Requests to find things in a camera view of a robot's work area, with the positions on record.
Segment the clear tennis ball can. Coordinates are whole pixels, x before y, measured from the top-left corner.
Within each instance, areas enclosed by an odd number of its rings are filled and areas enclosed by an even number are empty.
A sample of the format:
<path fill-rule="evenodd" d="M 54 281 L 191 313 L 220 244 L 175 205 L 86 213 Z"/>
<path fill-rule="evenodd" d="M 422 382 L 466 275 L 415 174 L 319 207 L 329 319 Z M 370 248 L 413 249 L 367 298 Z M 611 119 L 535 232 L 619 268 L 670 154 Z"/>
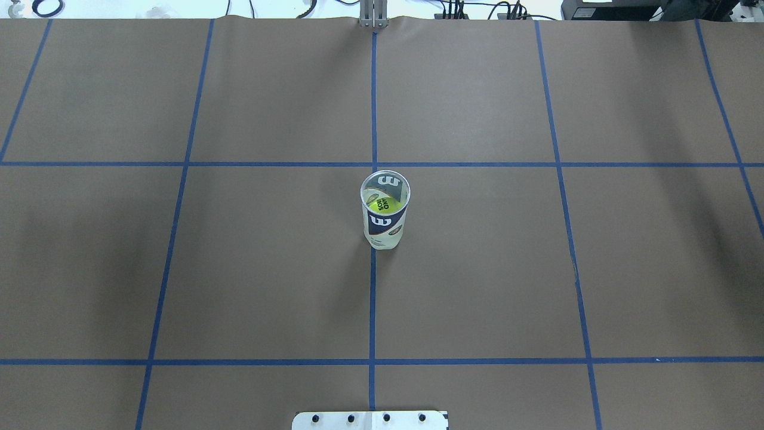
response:
<path fill-rule="evenodd" d="M 363 210 L 363 233 L 372 248 L 392 250 L 403 236 L 403 227 L 411 199 L 411 187 L 403 175 L 392 170 L 379 170 L 370 174 L 360 186 L 361 208 Z M 390 215 L 380 215 L 368 210 L 366 199 L 371 194 L 387 194 L 398 199 L 402 207 Z"/>

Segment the black box with label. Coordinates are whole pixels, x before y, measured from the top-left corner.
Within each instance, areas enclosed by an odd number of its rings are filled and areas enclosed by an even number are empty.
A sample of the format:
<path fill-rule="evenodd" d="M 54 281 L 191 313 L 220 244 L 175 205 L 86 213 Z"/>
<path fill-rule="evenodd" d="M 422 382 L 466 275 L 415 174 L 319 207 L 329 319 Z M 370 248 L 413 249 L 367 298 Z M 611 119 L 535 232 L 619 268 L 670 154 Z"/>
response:
<path fill-rule="evenodd" d="M 566 21 L 647 22 L 661 7 L 661 1 L 562 1 Z"/>

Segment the aluminium frame post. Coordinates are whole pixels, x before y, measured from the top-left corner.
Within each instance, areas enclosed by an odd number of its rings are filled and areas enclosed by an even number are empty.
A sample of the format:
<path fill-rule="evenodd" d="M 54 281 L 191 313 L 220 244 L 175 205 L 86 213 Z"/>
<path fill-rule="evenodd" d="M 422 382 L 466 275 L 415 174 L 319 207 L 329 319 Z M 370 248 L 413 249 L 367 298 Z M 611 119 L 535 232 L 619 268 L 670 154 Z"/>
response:
<path fill-rule="evenodd" d="M 362 28 L 385 28 L 389 24 L 387 0 L 360 0 L 359 26 Z"/>

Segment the white pedestal column with base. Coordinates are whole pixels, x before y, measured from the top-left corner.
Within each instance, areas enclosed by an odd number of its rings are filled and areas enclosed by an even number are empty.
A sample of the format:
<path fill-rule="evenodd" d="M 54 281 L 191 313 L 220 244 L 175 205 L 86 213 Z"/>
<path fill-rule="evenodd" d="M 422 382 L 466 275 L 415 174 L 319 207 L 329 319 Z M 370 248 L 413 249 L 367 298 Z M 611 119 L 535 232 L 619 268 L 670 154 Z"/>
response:
<path fill-rule="evenodd" d="M 448 429 L 446 411 L 304 411 L 292 429 Z"/>

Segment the yellow tennis ball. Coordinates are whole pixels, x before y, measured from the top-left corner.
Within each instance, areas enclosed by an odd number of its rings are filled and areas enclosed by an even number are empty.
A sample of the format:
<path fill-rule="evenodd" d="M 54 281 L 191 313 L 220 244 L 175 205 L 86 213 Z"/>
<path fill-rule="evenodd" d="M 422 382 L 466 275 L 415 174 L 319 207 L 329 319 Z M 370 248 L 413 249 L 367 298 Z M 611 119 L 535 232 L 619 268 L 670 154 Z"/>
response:
<path fill-rule="evenodd" d="M 374 193 L 366 199 L 366 206 L 371 212 L 386 216 L 398 212 L 402 204 L 387 194 Z"/>

